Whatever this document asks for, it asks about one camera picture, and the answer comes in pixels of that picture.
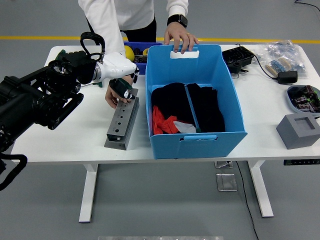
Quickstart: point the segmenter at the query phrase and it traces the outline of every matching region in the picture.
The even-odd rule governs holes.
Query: plastic bag
[[[299,77],[307,77],[299,48],[290,40],[263,44],[252,51],[258,57],[261,65],[265,65],[265,68],[275,77],[279,72],[288,71],[297,71]]]

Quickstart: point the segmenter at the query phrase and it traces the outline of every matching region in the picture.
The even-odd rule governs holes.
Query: white shirt
[[[105,52],[124,53],[120,30],[142,29],[155,17],[154,0],[78,0],[95,33],[105,41]],[[167,0],[169,17],[188,14],[188,0]]]

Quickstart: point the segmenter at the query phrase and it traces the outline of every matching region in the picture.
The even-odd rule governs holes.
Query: black strap
[[[5,189],[14,179],[15,177],[25,168],[27,165],[28,159],[25,155],[22,154],[4,154],[0,153],[0,158],[4,160],[20,160],[18,165],[9,172],[4,181],[0,183],[0,191]]]
[[[89,22],[88,18],[85,18],[85,19],[86,19],[86,22],[88,23],[88,26],[89,26],[90,32],[95,33],[95,31],[94,31],[94,29],[92,28],[92,26],[91,26],[91,24],[90,24],[90,22]],[[99,43],[97,40],[94,40],[94,42],[95,42],[95,45],[97,45],[97,46],[99,46],[99,45],[100,45],[100,43]]]
[[[101,53],[90,53],[84,44],[84,40],[93,40],[96,43],[99,43],[101,45],[101,52],[102,53],[106,52],[106,44],[105,44],[105,40],[102,36],[100,36],[94,32],[89,32],[89,31],[83,32],[80,36],[80,44],[88,56],[90,56],[90,57],[93,55],[100,55],[101,56],[102,55]]]

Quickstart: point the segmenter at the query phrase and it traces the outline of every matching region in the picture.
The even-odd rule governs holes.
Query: blue container
[[[194,82],[200,87],[213,87],[217,90],[225,132],[153,135],[153,90],[170,83]],[[173,45],[150,47],[145,89],[148,131],[155,159],[225,157],[247,135],[236,89],[219,45],[198,44],[193,51],[184,54],[174,53]]]
[[[126,41],[124,42],[124,45],[127,45],[129,47],[132,48],[132,50],[134,49],[139,49],[141,52],[143,52],[145,49],[150,48],[151,46],[160,46],[162,45],[162,43],[160,42],[133,42],[133,41]],[[136,66],[139,68],[141,75],[145,75],[146,74],[146,63],[136,63]]]

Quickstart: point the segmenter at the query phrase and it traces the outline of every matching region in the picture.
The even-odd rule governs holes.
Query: red cloth
[[[174,121],[177,121],[176,116],[170,116],[166,120],[159,108],[157,106],[153,106],[152,130],[154,135],[163,134],[164,132],[168,134],[176,134],[179,132],[174,124]]]

